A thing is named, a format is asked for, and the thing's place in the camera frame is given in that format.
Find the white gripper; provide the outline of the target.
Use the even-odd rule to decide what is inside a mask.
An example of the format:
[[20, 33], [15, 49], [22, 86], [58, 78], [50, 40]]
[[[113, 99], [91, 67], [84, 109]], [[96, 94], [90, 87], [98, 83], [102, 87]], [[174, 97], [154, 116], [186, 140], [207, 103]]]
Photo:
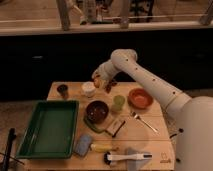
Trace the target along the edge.
[[96, 71], [92, 73], [91, 78], [96, 79], [100, 77], [103, 80], [99, 80], [99, 88], [106, 89], [108, 82], [112, 80], [118, 73], [120, 72], [119, 69], [117, 69], [111, 60], [108, 60], [101, 65], [98, 66]]

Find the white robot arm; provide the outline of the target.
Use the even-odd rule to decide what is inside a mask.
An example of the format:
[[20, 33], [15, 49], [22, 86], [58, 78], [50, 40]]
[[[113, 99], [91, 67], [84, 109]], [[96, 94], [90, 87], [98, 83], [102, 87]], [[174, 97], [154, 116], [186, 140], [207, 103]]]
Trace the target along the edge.
[[213, 97], [192, 98], [137, 63], [133, 49], [116, 49], [93, 72], [92, 79], [105, 88], [119, 73], [128, 74], [176, 120], [174, 171], [213, 171]]

